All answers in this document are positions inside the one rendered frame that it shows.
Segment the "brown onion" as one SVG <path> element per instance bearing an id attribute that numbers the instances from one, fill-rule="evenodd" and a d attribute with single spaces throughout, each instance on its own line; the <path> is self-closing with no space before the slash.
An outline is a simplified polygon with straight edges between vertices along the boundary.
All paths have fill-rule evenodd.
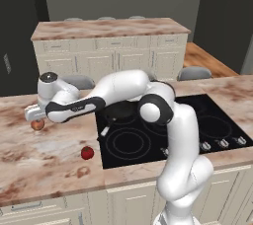
<path id="1" fill-rule="evenodd" d="M 31 122 L 31 128 L 36 131 L 42 130 L 44 128 L 44 120 L 43 119 L 33 120 Z"/>

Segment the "cream drawer front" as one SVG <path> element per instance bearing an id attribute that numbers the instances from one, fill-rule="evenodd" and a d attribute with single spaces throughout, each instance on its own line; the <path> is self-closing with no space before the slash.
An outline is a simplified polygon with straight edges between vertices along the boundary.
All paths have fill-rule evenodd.
<path id="1" fill-rule="evenodd" d="M 78 207 L 83 207 L 88 202 L 87 195 L 85 193 L 73 194 L 51 199 L 43 199 L 38 201 L 42 202 L 42 207 L 18 211 L 11 211 L 12 205 L 0 207 L 0 219 L 10 219 L 23 215 L 34 215 L 37 213 L 48 213 L 63 211 L 67 209 L 74 209 Z"/>

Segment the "cream cupboard door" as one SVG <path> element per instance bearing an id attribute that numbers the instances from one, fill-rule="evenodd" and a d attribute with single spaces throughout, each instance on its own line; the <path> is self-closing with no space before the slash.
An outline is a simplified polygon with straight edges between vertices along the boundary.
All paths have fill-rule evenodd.
<path id="1" fill-rule="evenodd" d="M 156 182 L 107 190 L 109 225 L 153 225 L 164 206 Z"/>
<path id="2" fill-rule="evenodd" d="M 221 225 L 232 198 L 251 166 L 218 170 L 205 184 L 193 207 L 193 214 L 201 225 Z"/>
<path id="3" fill-rule="evenodd" d="M 45 222 L 37 222 L 33 225 L 79 225 L 78 215 L 73 217 L 53 219 Z"/>

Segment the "dark tall cabinet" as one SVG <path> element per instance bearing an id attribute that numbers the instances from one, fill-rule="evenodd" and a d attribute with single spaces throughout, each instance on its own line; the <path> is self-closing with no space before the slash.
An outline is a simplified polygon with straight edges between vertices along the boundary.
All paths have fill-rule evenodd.
<path id="1" fill-rule="evenodd" d="M 0 97 L 37 92 L 31 37 L 39 22 L 48 21 L 46 0 L 0 0 Z"/>

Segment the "black hob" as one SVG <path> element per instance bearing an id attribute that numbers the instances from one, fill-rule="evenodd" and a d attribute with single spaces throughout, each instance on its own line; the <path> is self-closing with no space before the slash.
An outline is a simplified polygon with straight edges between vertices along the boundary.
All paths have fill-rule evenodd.
<path id="1" fill-rule="evenodd" d="M 198 118 L 202 154 L 253 146 L 253 139 L 208 95 L 178 97 L 176 102 L 194 108 Z M 102 112 L 103 110 L 96 113 L 96 123 L 102 164 L 105 169 L 156 162 L 167 158 L 161 151 L 161 148 L 168 148 L 166 126 L 147 123 L 136 113 L 117 120 L 107 135 L 101 136 L 100 133 L 107 125 Z M 240 136 L 247 141 L 246 145 L 237 143 Z M 218 141 L 221 139 L 229 143 L 227 148 L 219 146 Z M 211 146 L 210 151 L 202 149 L 203 142 Z"/>

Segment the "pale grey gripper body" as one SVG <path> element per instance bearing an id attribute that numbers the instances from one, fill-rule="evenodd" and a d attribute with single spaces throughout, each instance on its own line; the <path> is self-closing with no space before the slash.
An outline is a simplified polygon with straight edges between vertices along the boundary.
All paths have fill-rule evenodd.
<path id="1" fill-rule="evenodd" d="M 25 118 L 27 121 L 39 120 L 45 117 L 45 110 L 41 109 L 38 104 L 25 108 Z"/>

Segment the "cream island with marble top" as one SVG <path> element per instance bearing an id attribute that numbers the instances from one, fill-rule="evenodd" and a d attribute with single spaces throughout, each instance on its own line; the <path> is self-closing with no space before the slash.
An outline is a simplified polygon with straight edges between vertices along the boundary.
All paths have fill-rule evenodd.
<path id="1" fill-rule="evenodd" d="M 40 22 L 32 42 L 41 73 L 99 81 L 140 69 L 168 81 L 183 68 L 190 32 L 170 18 Z"/>

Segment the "red tomato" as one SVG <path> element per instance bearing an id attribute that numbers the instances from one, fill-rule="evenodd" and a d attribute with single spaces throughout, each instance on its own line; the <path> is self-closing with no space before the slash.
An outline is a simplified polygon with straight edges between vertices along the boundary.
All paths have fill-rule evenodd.
<path id="1" fill-rule="evenodd" d="M 89 146 L 85 146 L 81 150 L 81 157 L 84 160 L 92 159 L 94 157 L 94 154 L 95 154 L 94 150 Z"/>

